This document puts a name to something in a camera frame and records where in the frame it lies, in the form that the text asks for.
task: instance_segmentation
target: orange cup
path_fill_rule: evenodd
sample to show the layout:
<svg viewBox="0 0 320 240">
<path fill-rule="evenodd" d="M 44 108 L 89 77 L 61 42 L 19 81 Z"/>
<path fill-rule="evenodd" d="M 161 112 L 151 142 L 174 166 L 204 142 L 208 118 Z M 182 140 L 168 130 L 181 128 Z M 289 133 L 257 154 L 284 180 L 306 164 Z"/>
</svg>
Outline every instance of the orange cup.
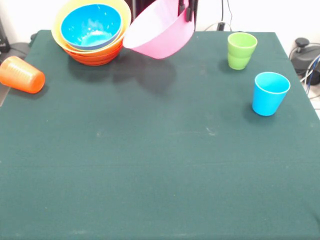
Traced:
<svg viewBox="0 0 320 240">
<path fill-rule="evenodd" d="M 45 74 L 17 56 L 10 56 L 0 65 L 0 82 L 30 94 L 45 85 Z"/>
</svg>

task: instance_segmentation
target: blue bowl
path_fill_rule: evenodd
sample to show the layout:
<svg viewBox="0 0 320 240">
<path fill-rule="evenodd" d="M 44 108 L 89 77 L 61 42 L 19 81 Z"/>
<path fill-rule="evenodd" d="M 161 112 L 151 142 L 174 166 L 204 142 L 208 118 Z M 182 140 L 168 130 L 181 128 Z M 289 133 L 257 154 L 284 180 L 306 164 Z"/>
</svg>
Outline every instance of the blue bowl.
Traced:
<svg viewBox="0 0 320 240">
<path fill-rule="evenodd" d="M 74 48 L 92 51 L 112 43 L 121 28 L 122 19 L 116 9 L 105 4 L 90 4 L 65 17 L 61 35 Z"/>
</svg>

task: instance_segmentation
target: yellow bowl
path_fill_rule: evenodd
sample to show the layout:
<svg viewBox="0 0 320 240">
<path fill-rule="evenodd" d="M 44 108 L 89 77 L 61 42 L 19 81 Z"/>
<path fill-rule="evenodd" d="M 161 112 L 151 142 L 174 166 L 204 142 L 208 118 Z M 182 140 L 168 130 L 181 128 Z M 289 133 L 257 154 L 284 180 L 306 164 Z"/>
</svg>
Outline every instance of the yellow bowl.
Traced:
<svg viewBox="0 0 320 240">
<path fill-rule="evenodd" d="M 65 42 L 64 38 L 61 35 L 60 28 L 63 20 L 71 11 L 83 5 L 88 5 L 88 4 L 106 4 L 115 8 L 122 17 L 123 25 L 122 25 L 121 32 L 119 33 L 116 40 L 110 43 L 109 45 L 93 51 L 79 51 L 71 47 L 69 44 Z M 53 27 L 51 29 L 51 34 L 55 42 L 64 50 L 71 52 L 73 54 L 81 55 L 81 56 L 96 57 L 96 56 L 108 54 L 118 49 L 119 46 L 122 45 L 125 32 L 130 26 L 130 23 L 131 23 L 131 10 L 125 0 L 70 0 L 67 4 L 65 4 L 59 10 L 58 14 L 56 15 Z"/>
</svg>

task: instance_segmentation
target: bowl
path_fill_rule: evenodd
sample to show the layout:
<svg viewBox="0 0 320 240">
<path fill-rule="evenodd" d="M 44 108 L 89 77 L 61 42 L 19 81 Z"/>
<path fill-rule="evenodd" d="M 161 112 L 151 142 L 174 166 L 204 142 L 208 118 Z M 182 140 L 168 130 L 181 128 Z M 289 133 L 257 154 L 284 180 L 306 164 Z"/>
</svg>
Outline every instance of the bowl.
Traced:
<svg viewBox="0 0 320 240">
<path fill-rule="evenodd" d="M 83 65 L 87 65 L 87 66 L 102 66 L 105 64 L 108 64 L 109 62 L 111 62 L 113 59 L 115 59 L 117 57 L 116 55 L 113 55 L 109 58 L 106 58 L 104 60 L 100 60 L 100 61 L 93 61 L 93 62 L 87 62 L 87 61 L 81 61 L 81 60 L 77 60 L 75 59 L 77 62 L 83 64 Z"/>
<path fill-rule="evenodd" d="M 92 51 L 112 43 L 120 33 L 119 12 L 105 4 L 89 4 L 70 12 L 61 24 L 64 40 L 80 51 Z"/>
<path fill-rule="evenodd" d="M 188 1 L 178 16 L 179 0 L 156 0 L 134 20 L 125 33 L 123 46 L 154 59 L 179 51 L 195 31 L 194 17 L 186 21 Z"/>
<path fill-rule="evenodd" d="M 79 51 L 69 45 L 62 37 L 60 27 L 65 17 L 74 9 L 89 4 L 105 4 L 115 8 L 122 18 L 122 28 L 118 37 L 109 45 L 92 51 Z M 84 57 L 98 57 L 111 53 L 122 46 L 124 33 L 131 23 L 131 10 L 125 0 L 70 0 L 58 12 L 54 20 L 51 34 L 55 42 L 68 52 L 69 55 L 79 55 Z"/>
<path fill-rule="evenodd" d="M 111 56 L 118 55 L 119 52 L 121 51 L 121 49 L 122 49 L 122 45 L 118 49 L 116 49 L 115 51 L 101 55 L 101 56 L 81 56 L 81 55 L 76 55 L 76 54 L 69 52 L 67 50 L 65 50 L 65 52 L 68 55 L 70 55 L 73 59 L 75 59 L 76 61 L 79 60 L 79 61 L 84 61 L 84 62 L 90 63 L 90 62 L 103 61 L 105 59 L 108 59 Z"/>
</svg>

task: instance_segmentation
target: blue cup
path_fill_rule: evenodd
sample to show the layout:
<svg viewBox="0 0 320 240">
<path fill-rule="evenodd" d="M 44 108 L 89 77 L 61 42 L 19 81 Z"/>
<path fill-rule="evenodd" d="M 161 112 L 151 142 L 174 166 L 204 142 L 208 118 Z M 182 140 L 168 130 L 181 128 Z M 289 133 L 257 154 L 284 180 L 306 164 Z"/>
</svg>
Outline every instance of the blue cup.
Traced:
<svg viewBox="0 0 320 240">
<path fill-rule="evenodd" d="M 252 109 L 261 116 L 275 114 L 289 89 L 289 80 L 279 73 L 258 74 L 254 79 Z"/>
</svg>

